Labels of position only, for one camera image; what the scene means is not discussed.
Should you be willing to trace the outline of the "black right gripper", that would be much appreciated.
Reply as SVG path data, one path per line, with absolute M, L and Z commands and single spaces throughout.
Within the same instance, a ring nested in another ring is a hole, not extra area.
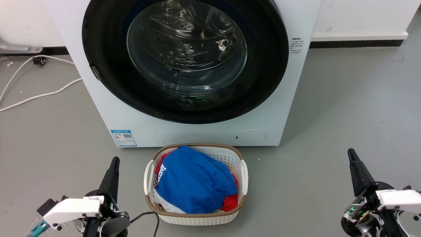
M 341 227 L 350 237 L 409 237 L 399 217 L 402 204 L 386 202 L 395 189 L 374 179 L 353 148 L 348 149 L 349 170 L 356 199 L 344 211 Z

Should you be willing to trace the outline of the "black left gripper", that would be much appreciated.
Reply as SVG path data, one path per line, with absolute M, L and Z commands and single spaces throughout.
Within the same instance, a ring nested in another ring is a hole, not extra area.
M 126 237 L 130 225 L 127 212 L 117 206 L 119 185 L 119 157 L 113 157 L 100 188 L 85 195 L 86 198 L 103 197 L 104 201 L 92 215 L 83 218 L 83 237 Z

